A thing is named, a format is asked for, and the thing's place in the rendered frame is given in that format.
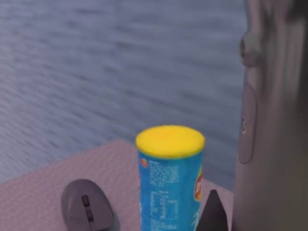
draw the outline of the plastic lid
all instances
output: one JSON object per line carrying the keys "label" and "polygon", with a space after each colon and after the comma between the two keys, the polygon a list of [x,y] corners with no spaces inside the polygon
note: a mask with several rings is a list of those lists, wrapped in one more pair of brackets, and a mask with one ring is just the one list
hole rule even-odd
{"label": "plastic lid", "polygon": [[136,138],[137,148],[146,155],[178,159],[193,156],[203,150],[205,137],[185,126],[164,125],[149,128]]}

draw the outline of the textured tabletop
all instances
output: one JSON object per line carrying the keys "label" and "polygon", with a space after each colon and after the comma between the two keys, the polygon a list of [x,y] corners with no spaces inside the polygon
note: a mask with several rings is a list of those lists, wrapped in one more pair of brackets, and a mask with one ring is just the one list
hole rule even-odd
{"label": "textured tabletop", "polygon": [[[129,143],[114,141],[0,184],[0,230],[66,231],[61,193],[80,178],[102,188],[121,231],[140,229],[137,151]],[[211,189],[217,189],[230,223],[233,194],[203,180],[202,207]]]}

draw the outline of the blue chip canister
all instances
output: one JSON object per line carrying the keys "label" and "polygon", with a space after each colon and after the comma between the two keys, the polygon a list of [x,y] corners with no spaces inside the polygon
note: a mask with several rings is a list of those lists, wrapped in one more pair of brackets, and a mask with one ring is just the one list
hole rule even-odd
{"label": "blue chip canister", "polygon": [[149,128],[136,138],[141,231],[195,231],[201,215],[204,136],[185,126]]}

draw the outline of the rippling water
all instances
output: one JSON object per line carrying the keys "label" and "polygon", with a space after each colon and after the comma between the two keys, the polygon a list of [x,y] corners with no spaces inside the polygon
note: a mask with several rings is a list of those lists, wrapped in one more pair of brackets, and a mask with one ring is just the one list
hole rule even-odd
{"label": "rippling water", "polygon": [[246,28],[241,0],[2,0],[0,182],[144,128],[207,137],[232,189]]}

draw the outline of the gray cylinder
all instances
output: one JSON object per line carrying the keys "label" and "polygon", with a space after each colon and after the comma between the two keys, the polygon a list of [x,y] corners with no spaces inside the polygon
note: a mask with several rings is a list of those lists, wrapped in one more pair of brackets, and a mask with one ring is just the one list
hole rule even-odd
{"label": "gray cylinder", "polygon": [[246,2],[232,231],[308,230],[307,5]]}

